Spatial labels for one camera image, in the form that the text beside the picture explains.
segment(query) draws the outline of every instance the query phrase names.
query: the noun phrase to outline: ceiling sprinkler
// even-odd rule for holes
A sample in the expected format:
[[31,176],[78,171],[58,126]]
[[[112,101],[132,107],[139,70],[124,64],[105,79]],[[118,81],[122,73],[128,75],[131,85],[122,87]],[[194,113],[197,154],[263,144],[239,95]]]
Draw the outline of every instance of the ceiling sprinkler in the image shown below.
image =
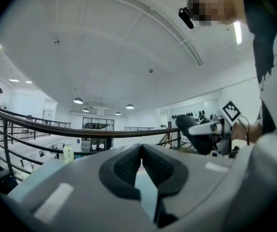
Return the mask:
[[60,45],[60,40],[55,39],[55,45]]

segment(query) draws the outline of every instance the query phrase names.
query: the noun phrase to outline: bottle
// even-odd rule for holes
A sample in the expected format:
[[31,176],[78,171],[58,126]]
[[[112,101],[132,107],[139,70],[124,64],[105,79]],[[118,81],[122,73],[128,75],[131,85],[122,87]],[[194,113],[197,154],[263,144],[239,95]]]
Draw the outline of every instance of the bottle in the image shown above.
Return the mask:
[[63,155],[65,159],[65,164],[68,164],[74,160],[74,151],[69,140],[66,141],[66,145],[63,148]]

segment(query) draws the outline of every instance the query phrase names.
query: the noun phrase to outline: white tape strip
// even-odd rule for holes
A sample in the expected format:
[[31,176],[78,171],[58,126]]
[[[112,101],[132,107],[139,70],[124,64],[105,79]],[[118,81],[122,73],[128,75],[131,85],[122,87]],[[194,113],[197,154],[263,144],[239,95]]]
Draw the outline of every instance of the white tape strip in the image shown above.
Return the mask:
[[212,170],[212,171],[217,171],[217,172],[223,172],[223,173],[227,173],[229,171],[229,168],[227,167],[223,167],[220,165],[216,165],[212,162],[208,162],[205,166],[206,169]]
[[41,207],[37,209],[34,216],[43,223],[49,224],[73,191],[74,188],[72,186],[61,183],[59,187],[50,194]]

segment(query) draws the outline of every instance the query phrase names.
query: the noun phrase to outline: black and white shirt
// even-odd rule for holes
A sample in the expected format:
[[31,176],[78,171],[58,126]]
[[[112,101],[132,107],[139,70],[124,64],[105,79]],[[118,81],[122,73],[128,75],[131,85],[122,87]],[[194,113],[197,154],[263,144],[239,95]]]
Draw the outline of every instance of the black and white shirt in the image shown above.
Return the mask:
[[[254,34],[255,67],[262,96],[277,75],[277,13],[268,0],[244,0],[244,6],[249,31]],[[263,133],[276,129],[263,101],[256,122],[262,125]]]

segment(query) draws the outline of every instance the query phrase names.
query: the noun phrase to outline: ceiling track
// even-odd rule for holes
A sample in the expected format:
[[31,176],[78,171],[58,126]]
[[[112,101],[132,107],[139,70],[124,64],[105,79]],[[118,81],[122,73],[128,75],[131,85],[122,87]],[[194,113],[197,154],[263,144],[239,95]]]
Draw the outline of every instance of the ceiling track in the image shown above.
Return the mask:
[[188,52],[191,58],[198,64],[202,65],[202,59],[197,53],[196,49],[191,44],[190,40],[181,32],[181,30],[162,12],[157,8],[150,6],[147,2],[143,0],[115,0],[128,5],[143,14],[147,15],[163,28],[165,28],[178,42],[182,45],[184,49]]

